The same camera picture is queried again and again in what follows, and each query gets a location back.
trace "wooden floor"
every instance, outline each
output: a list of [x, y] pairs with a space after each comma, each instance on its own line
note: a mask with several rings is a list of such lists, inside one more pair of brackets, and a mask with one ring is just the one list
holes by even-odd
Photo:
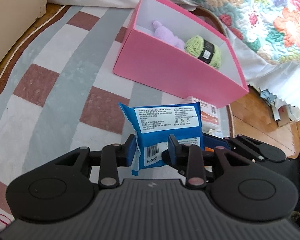
[[[50, 19], [61, 5], [47, 4], [46, 14], [38, 19], [10, 49], [0, 63], [0, 73], [18, 45], [36, 28]], [[257, 91], [231, 104], [234, 115], [235, 134], [244, 134], [282, 149], [287, 156], [297, 157], [300, 151], [300, 122], [278, 127], [271, 108], [259, 97]]]

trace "blue plastic bag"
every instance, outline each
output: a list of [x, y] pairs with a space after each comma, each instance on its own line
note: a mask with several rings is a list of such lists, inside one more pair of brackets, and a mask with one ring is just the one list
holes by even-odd
[[179, 143], [192, 143], [204, 149], [201, 131], [200, 103], [167, 106], [128, 107], [119, 103], [136, 131], [140, 157], [134, 162], [132, 174], [146, 168], [165, 165], [161, 153], [168, 148], [168, 135]]

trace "floral blanket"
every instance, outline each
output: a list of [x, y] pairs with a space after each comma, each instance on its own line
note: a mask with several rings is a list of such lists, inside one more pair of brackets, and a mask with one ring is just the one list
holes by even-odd
[[272, 65], [300, 64], [300, 0], [187, 0], [209, 9]]

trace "lavender stuffed animal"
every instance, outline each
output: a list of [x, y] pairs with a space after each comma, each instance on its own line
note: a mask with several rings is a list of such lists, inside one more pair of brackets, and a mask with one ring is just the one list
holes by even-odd
[[168, 28], [162, 26], [158, 21], [153, 21], [152, 25], [155, 29], [154, 36], [159, 40], [165, 41], [166, 43], [185, 51], [185, 43], [173, 34]]

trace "rug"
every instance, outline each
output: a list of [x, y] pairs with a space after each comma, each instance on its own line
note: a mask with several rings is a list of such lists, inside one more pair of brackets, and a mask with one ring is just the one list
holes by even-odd
[[[0, 230], [13, 220], [5, 200], [13, 179], [77, 147], [101, 150], [134, 133], [119, 102], [130, 107], [181, 102], [112, 73], [131, 14], [131, 9], [63, 7], [9, 60], [0, 78]], [[229, 136], [229, 111], [220, 111], [223, 135]], [[175, 170], [167, 175], [168, 166], [156, 169], [144, 174], [180, 177]], [[119, 176], [132, 177], [128, 168]], [[90, 179], [97, 178], [93, 168]]]

